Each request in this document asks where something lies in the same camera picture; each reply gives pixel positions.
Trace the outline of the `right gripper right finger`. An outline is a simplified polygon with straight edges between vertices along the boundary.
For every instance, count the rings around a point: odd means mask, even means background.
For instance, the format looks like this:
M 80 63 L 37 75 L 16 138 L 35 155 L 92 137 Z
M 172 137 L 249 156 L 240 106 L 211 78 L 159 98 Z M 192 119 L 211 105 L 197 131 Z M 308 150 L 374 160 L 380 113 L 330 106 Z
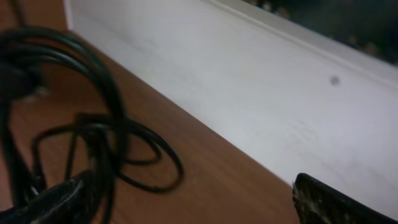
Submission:
M 301 224 L 397 224 L 306 173 L 297 175 L 292 199 Z

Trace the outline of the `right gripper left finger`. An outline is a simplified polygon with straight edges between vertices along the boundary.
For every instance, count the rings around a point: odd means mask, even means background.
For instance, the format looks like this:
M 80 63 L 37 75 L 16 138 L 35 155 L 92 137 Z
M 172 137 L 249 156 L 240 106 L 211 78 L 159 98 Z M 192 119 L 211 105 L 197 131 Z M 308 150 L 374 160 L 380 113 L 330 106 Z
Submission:
M 89 201 L 91 171 L 45 190 L 27 205 L 1 212 L 1 224 L 89 223 L 93 218 Z

